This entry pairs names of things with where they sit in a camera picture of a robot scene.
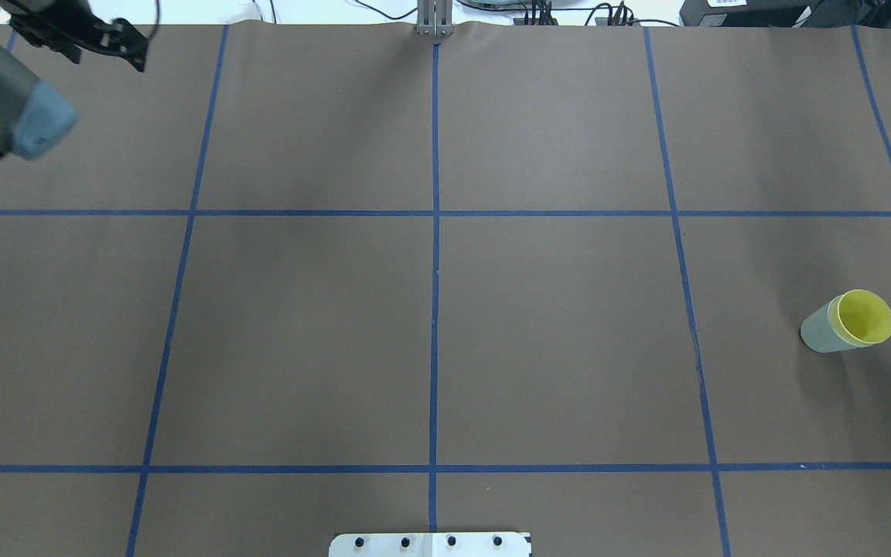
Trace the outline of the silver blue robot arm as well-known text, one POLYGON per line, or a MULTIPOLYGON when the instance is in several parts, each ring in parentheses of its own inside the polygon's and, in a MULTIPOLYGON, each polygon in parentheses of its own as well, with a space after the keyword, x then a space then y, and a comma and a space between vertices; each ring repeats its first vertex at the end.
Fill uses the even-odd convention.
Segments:
MULTIPOLYGON (((3 1, 9 25, 34 47, 80 63, 82 53, 126 60, 143 71, 156 29, 145 34, 123 18, 105 21, 87 1, 3 1)), ((53 85, 0 45, 0 161, 36 161, 77 124, 78 113, 53 85)))

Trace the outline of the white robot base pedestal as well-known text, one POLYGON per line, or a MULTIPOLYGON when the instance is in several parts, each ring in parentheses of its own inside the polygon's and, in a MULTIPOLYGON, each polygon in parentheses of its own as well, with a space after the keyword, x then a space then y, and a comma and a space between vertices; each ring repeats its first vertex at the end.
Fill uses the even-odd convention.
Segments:
POLYGON ((533 556, 531 535, 516 531, 347 533, 329 556, 533 556))

